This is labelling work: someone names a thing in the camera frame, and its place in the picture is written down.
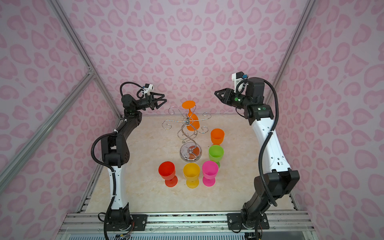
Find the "orange wine glass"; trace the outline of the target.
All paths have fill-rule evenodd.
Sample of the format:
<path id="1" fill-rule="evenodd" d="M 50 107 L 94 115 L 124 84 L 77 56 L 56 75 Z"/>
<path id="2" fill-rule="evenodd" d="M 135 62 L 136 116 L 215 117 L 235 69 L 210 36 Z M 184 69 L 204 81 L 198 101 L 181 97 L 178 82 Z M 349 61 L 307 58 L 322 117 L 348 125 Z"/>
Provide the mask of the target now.
<path id="1" fill-rule="evenodd" d="M 194 110 L 196 109 L 196 103 L 194 101 L 185 101 L 182 104 L 182 108 L 189 110 L 187 116 L 189 118 L 189 125 L 187 126 L 187 129 L 191 132 L 198 130 L 200 128 L 199 118 L 194 113 Z"/>
<path id="2" fill-rule="evenodd" d="M 224 141 L 225 132 L 222 129 L 213 129 L 211 131 L 211 141 L 213 145 L 221 145 Z"/>

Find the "green plastic wine glass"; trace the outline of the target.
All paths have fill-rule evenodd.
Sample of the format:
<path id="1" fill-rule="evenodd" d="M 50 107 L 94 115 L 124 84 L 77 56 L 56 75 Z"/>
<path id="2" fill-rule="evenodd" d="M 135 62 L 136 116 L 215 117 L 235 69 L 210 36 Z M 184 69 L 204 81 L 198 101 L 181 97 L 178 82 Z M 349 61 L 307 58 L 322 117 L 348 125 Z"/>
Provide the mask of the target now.
<path id="1" fill-rule="evenodd" d="M 219 145 L 212 145 L 209 148 L 209 159 L 210 161 L 215 162 L 220 168 L 220 161 L 224 156 L 224 149 Z"/>

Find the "red plastic wine glass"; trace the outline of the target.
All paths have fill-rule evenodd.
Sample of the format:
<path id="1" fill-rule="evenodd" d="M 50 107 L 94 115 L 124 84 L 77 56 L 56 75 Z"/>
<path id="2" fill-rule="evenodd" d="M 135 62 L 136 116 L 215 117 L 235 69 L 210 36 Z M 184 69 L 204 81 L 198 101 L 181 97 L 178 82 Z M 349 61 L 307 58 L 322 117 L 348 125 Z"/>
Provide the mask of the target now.
<path id="1" fill-rule="evenodd" d="M 176 167 L 172 162 L 163 162 L 158 168 L 160 176 L 165 180 L 167 187 L 175 187 L 178 183 L 178 177 L 176 176 Z"/>

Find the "pink plastic wine glass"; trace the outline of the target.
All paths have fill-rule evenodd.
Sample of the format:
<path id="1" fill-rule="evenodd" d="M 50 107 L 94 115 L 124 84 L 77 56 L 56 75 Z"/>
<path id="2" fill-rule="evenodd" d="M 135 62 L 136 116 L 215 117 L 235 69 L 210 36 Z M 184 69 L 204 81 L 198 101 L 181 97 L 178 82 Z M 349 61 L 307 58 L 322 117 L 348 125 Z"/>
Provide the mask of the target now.
<path id="1" fill-rule="evenodd" d="M 219 166 L 213 161 L 206 161 L 203 166 L 203 184 L 206 187 L 212 187 L 216 183 L 216 176 L 219 172 Z"/>

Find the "yellow plastic wine glass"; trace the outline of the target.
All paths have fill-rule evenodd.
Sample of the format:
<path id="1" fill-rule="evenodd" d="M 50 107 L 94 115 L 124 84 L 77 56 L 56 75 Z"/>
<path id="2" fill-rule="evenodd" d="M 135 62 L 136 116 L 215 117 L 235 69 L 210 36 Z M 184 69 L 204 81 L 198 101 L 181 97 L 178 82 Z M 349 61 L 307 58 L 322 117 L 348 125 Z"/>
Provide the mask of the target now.
<path id="1" fill-rule="evenodd" d="M 189 188 L 194 189 L 199 185 L 200 167 L 197 164 L 186 164 L 183 168 L 183 174 Z"/>

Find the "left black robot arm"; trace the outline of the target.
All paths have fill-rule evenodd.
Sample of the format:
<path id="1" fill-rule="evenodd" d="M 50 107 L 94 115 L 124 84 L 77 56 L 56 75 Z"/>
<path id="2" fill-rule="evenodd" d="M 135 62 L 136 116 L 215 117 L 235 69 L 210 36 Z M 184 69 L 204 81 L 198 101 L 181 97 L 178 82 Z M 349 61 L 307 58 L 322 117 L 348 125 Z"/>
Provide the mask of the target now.
<path id="1" fill-rule="evenodd" d="M 133 220 L 125 194 L 124 167 L 129 162 L 130 151 L 127 139 L 142 121 L 142 111 L 157 110 L 167 102 L 164 94 L 144 94 L 135 99 L 129 94 L 121 98 L 124 108 L 124 120 L 110 134 L 101 138 L 102 163 L 108 168 L 111 184 L 111 202 L 104 219 L 105 232 L 131 231 Z"/>

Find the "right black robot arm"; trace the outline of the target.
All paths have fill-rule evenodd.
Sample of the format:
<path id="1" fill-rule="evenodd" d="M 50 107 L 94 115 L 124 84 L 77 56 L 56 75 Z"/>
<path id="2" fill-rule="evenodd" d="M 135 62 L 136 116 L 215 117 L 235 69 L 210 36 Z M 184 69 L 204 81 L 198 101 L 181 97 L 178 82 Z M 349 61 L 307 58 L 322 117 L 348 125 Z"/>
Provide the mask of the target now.
<path id="1" fill-rule="evenodd" d="M 292 191 L 300 174 L 292 170 L 276 134 L 280 118 L 276 89 L 267 80 L 249 78 L 242 72 L 233 74 L 233 82 L 234 89 L 215 91 L 215 96 L 227 106 L 244 110 L 243 117 L 249 121 L 260 144 L 255 193 L 241 209 L 241 226 L 258 234 L 265 212 Z"/>

